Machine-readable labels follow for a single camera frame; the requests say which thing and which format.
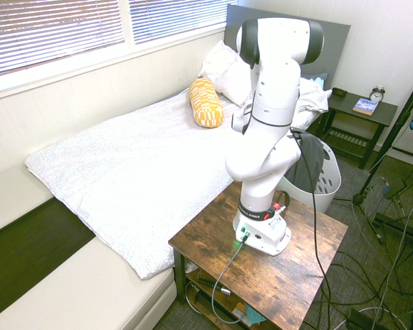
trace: gray cloth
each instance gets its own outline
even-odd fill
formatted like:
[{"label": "gray cloth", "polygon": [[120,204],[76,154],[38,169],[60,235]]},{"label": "gray cloth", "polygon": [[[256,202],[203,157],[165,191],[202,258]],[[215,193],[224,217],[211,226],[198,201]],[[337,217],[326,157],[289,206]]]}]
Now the gray cloth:
[{"label": "gray cloth", "polygon": [[[301,157],[291,168],[289,168],[284,177],[302,191],[312,193],[317,187],[317,180],[321,173],[321,168],[323,167],[325,153],[323,144],[318,137],[313,136],[310,133],[298,129],[294,129],[294,132],[299,133],[301,138]],[[309,174],[303,155],[309,166],[312,184],[310,184]]]}]

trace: window blinds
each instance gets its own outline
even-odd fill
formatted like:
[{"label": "window blinds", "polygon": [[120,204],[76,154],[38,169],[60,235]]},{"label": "window blinds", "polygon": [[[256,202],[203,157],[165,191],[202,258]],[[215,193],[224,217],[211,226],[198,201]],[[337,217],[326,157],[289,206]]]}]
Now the window blinds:
[{"label": "window blinds", "polygon": [[226,21],[232,0],[129,0],[136,44]]},{"label": "window blinds", "polygon": [[123,40],[117,0],[0,0],[0,73]]}]

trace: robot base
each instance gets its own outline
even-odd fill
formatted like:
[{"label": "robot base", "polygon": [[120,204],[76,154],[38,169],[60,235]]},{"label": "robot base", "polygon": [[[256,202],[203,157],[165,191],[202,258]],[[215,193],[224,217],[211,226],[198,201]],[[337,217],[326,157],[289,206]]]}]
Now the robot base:
[{"label": "robot base", "polygon": [[265,221],[255,221],[238,211],[233,220],[233,227],[235,239],[241,242],[245,233],[249,232],[250,235],[245,244],[271,256],[276,256],[283,251],[292,237],[292,232],[286,227],[286,222],[278,214]]}]

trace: black nightstand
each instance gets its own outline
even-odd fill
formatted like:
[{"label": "black nightstand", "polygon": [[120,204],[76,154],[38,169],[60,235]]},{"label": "black nightstand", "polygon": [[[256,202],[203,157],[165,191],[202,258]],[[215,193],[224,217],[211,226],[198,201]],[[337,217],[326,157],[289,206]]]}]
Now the black nightstand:
[{"label": "black nightstand", "polygon": [[[331,96],[328,100],[329,112],[323,114],[318,126],[317,136],[329,144],[335,153],[358,161],[358,167],[362,169],[366,165],[384,128],[389,127],[392,122],[398,107],[393,104],[380,102],[372,115],[365,115],[353,111],[353,107],[360,98],[366,97],[353,93],[347,93],[345,98]],[[372,139],[332,127],[332,122],[338,112],[377,124],[377,129]]]}]

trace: window sill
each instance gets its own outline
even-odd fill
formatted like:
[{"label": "window sill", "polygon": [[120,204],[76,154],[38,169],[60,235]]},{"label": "window sill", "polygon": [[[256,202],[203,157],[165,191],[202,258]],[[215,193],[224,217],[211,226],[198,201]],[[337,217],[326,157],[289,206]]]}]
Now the window sill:
[{"label": "window sill", "polygon": [[4,74],[0,76],[0,98],[84,74],[85,72],[100,69],[101,67],[128,61],[135,57],[157,52],[164,48],[173,47],[208,35],[220,33],[225,30],[224,27],[225,23],[222,23],[213,27],[185,32],[142,45],[135,45],[133,49],[128,49],[125,43],[123,43],[77,56],[71,56],[63,60],[56,60],[11,74]]}]

